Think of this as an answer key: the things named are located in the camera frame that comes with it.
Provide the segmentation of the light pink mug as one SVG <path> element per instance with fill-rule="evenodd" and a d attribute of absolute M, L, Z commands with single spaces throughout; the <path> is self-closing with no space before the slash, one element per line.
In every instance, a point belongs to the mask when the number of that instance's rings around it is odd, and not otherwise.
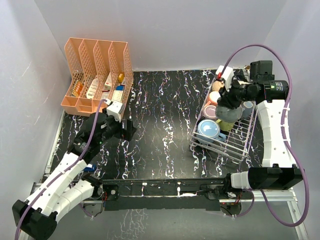
<path fill-rule="evenodd" d="M 220 93 L 218 91 L 212 91 L 209 93 L 207 97 L 207 103 L 205 104 L 206 106 L 213 105 L 217 106 L 218 105 L 218 99 L 221 97 Z"/>

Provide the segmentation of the tan glazed round mug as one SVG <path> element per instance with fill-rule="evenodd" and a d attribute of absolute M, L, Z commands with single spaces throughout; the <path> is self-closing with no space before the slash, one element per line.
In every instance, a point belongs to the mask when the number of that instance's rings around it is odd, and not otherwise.
<path fill-rule="evenodd" d="M 219 81 L 219 80 L 215 80 L 211 86 L 211 90 L 212 91 L 216 91 L 216 92 L 219 92 L 219 90 L 221 88 L 224 87 L 224 82 L 223 81 Z"/>

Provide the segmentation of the small white cup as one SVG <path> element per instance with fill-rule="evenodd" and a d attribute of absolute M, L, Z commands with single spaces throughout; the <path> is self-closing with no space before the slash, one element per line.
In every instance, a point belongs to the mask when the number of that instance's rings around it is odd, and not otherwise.
<path fill-rule="evenodd" d="M 241 118 L 242 119 L 246 119 L 252 114 L 254 104 L 253 104 L 252 101 L 243 101 L 241 103 L 241 107 L 242 107 L 242 116 L 241 116 Z"/>

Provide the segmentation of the dark grey round mug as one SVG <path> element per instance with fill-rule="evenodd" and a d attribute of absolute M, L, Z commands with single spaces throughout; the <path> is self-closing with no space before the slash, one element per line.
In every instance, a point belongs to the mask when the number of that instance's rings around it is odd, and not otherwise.
<path fill-rule="evenodd" d="M 243 109 L 241 106 L 230 109 L 225 106 L 218 105 L 215 113 L 218 119 L 227 123 L 235 123 L 242 117 Z"/>

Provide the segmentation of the purple ceramic mug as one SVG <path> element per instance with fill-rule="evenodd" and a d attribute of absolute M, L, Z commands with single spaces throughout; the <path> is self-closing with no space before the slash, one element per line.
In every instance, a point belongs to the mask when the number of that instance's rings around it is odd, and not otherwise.
<path fill-rule="evenodd" d="M 202 109 L 202 116 L 206 119 L 217 120 L 216 116 L 216 106 L 215 105 L 207 105 Z"/>

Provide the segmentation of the yellow-green ceramic mug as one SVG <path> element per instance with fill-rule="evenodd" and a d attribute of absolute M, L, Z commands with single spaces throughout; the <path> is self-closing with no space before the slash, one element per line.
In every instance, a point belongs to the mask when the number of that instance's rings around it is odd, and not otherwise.
<path fill-rule="evenodd" d="M 234 122 L 226 122 L 221 119 L 217 119 L 216 122 L 218 123 L 220 130 L 224 132 L 229 132 L 233 129 L 235 123 Z"/>

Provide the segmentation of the light blue ceramic mug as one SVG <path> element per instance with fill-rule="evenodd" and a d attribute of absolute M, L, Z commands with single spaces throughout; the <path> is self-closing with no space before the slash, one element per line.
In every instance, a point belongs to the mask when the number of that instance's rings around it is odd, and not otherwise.
<path fill-rule="evenodd" d="M 216 141 L 224 142 L 226 135 L 221 132 L 220 126 L 214 120 L 204 119 L 197 125 L 196 137 L 201 144 L 211 144 Z"/>

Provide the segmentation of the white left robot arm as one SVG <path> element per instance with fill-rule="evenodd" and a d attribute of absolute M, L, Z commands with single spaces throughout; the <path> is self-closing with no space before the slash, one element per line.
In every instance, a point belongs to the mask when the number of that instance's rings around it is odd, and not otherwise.
<path fill-rule="evenodd" d="M 80 180 L 70 184 L 100 152 L 101 145 L 115 137 L 130 141 L 136 132 L 132 120 L 116 120 L 112 113 L 92 113 L 76 134 L 60 164 L 42 185 L 26 200 L 17 200 L 12 206 L 17 240 L 25 232 L 36 240 L 47 240 L 60 219 L 82 200 L 99 199 L 102 185 Z"/>

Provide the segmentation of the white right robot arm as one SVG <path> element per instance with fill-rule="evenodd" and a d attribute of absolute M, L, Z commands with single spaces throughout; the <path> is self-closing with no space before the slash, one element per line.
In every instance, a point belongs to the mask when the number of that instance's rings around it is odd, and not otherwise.
<path fill-rule="evenodd" d="M 250 82 L 239 81 L 228 66 L 219 66 L 215 73 L 216 81 L 223 83 L 217 100 L 217 117 L 234 123 L 241 118 L 244 103 L 253 102 L 263 133 L 262 167 L 232 173 L 222 187 L 223 194 L 230 199 L 239 195 L 241 189 L 287 190 L 303 179 L 287 148 L 290 135 L 285 103 L 289 99 L 289 83 L 276 80 L 272 66 L 267 60 L 252 62 Z"/>

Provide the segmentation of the white printed flat box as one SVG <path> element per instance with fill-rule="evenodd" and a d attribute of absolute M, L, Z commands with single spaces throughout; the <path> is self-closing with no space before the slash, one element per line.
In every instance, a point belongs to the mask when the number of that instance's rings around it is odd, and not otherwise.
<path fill-rule="evenodd" d="M 115 91 L 113 92 L 113 95 L 112 95 L 111 100 L 112 100 L 113 102 L 114 102 L 114 101 L 122 102 L 123 94 L 124 94 L 124 91 L 123 91 L 123 90 L 115 90 Z"/>

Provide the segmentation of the blue white small box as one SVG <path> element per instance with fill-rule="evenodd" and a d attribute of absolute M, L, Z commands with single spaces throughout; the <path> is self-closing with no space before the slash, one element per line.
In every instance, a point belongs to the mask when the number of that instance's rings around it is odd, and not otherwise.
<path fill-rule="evenodd" d="M 124 91 L 125 90 L 125 85 L 123 85 L 123 84 L 120 84 L 120 85 L 118 85 L 116 88 L 115 88 L 115 90 L 116 91 Z"/>

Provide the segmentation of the yellow small bottle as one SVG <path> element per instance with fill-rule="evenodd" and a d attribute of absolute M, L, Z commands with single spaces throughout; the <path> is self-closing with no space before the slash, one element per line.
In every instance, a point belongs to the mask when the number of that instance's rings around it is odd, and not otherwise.
<path fill-rule="evenodd" d="M 121 84 L 124 81 L 124 78 L 125 78 L 125 75 L 123 73 L 120 73 L 117 78 L 118 82 Z"/>

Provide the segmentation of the white labelled box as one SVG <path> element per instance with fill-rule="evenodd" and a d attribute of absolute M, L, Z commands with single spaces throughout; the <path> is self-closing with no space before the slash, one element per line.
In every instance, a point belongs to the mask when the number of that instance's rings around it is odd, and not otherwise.
<path fill-rule="evenodd" d="M 96 77 L 95 79 L 92 80 L 87 92 L 86 92 L 86 98 L 87 99 L 93 99 L 99 86 L 99 80 Z"/>

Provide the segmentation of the orange red packet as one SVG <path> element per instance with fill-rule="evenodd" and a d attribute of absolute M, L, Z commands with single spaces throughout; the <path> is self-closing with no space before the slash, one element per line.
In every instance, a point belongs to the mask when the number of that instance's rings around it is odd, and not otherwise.
<path fill-rule="evenodd" d="M 83 87 L 84 85 L 80 81 L 76 81 L 72 88 L 71 95 L 78 98 L 81 95 Z"/>

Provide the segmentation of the black front mounting rail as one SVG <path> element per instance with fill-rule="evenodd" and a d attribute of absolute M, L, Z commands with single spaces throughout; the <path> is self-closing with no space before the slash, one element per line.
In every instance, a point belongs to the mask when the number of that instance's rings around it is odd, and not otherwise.
<path fill-rule="evenodd" d="M 93 197 L 105 211 L 203 209 L 219 211 L 220 204 L 251 200 L 252 193 L 234 189 L 225 178 L 99 179 L 81 177 L 93 185 Z"/>

